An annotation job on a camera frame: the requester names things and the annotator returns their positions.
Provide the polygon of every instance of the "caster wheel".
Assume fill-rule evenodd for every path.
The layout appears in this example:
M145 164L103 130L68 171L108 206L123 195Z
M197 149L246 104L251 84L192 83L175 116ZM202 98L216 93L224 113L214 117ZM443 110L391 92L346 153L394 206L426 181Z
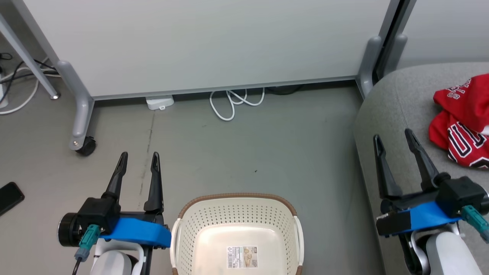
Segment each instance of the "caster wheel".
M95 147L97 147L97 143L93 137L85 137L82 148L76 150L76 152L84 157L87 157L93 153Z

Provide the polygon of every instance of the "red cloth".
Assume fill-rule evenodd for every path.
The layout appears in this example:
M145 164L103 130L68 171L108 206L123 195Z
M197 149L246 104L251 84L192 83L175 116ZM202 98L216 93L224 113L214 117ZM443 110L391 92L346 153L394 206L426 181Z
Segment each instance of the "red cloth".
M489 74L437 91L433 99L444 110L429 126L430 140L462 166L489 168L489 136L480 134L489 125Z

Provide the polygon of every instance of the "teal connector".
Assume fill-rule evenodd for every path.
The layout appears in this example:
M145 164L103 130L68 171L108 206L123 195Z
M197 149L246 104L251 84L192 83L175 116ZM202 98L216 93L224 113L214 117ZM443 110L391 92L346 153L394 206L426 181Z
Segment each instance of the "teal connector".
M489 244L489 224L473 206L462 208L462 219L474 227L484 241Z
M89 225L85 234L83 234L82 240L78 244L80 248L75 253L75 259L81 259L81 262L85 262L89 255L90 249L97 242L100 237L100 226Z

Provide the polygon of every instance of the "basket bottom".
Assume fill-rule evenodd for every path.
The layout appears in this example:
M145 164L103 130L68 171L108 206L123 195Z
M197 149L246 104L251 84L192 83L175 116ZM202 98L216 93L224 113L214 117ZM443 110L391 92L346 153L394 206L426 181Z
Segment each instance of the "basket bottom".
M196 236L192 275L295 274L286 258L284 237L272 226L214 225Z

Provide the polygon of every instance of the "blue strip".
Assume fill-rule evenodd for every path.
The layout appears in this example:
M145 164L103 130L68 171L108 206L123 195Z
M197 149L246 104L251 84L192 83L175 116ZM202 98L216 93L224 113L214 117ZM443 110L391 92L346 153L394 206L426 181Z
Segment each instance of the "blue strip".
M439 227L449 223L455 223L462 219L461 217L449 218L438 207L436 202L429 202L422 205L418 205L406 211L411 212L411 229L405 230L400 233L411 232L420 229L428 229L432 227Z
M100 237L163 248L170 247L172 241L171 232L162 225L134 218L120 218L112 234Z

